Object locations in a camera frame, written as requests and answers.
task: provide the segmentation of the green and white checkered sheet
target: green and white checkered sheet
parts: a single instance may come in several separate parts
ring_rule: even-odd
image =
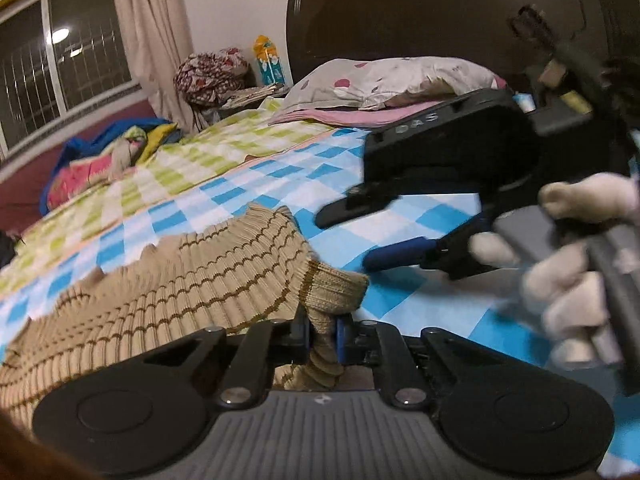
[[[0,298],[15,292],[105,230],[144,208],[242,164],[273,155],[334,128],[311,121],[268,126],[282,100],[267,98],[177,144],[161,146],[112,184],[92,187],[34,224],[0,272]]]

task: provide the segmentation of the beige striped knit fabric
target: beige striped knit fabric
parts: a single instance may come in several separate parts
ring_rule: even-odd
[[[320,262],[290,211],[251,204],[203,234],[162,238],[109,274],[69,287],[51,314],[29,320],[0,368],[0,407],[26,428],[39,400],[60,384],[210,325],[239,333],[306,306],[319,335],[310,363],[280,367],[288,389],[334,386],[343,372],[331,343],[333,316],[356,310],[367,278]]]

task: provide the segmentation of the checkered bedsheet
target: checkered bedsheet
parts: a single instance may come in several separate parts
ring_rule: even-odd
[[[282,100],[267,98],[178,144],[161,146],[142,166],[110,185],[92,187],[52,211],[23,235],[18,256],[0,272],[0,298],[49,270],[82,244],[137,211],[242,164],[333,130],[310,121],[268,126]]]
[[[139,257],[142,248],[167,234],[203,231],[238,215],[246,204],[287,205],[303,235],[329,264],[356,270],[375,246],[416,236],[440,237],[478,209],[473,195],[404,197],[383,212],[321,231],[314,213],[361,181],[362,130],[321,134],[282,155],[237,168],[140,212],[89,242],[51,272],[0,302],[0,344],[7,343],[27,316],[48,312],[57,295],[94,266],[108,271]],[[498,311],[513,303],[496,274],[450,283],[436,272],[405,267],[377,273],[357,316],[393,323],[418,335],[438,326],[527,362],[550,366],[548,342]],[[616,434],[602,472],[616,474],[640,465],[640,397],[625,399],[612,375],[590,370],[572,375],[593,385],[613,405]]]

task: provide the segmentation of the pink blanket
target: pink blanket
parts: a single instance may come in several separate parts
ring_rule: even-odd
[[[425,101],[415,105],[403,106],[400,108],[385,108],[383,110],[298,110],[279,117],[274,117],[269,124],[290,123],[291,121],[303,121],[313,119],[320,123],[332,124],[335,126],[362,126],[364,128],[374,128],[385,124],[399,121],[405,117],[413,115],[432,107],[442,101]]]
[[[74,160],[69,166],[62,168],[49,188],[47,195],[49,211],[53,211],[90,187],[120,178],[144,145],[144,140],[119,137],[110,144],[110,147],[113,147],[112,150],[97,156]]]

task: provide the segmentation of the white glove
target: white glove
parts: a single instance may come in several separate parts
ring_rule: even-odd
[[[612,173],[598,173],[576,184],[548,184],[538,198],[556,219],[637,221],[640,211],[635,181]],[[494,267],[520,265],[518,255],[496,233],[471,237],[469,252],[481,263]],[[578,241],[526,270],[522,277],[523,304],[541,316],[546,335],[555,341],[551,357],[562,368],[592,367],[620,359],[609,327],[602,277],[587,268],[584,243]]]

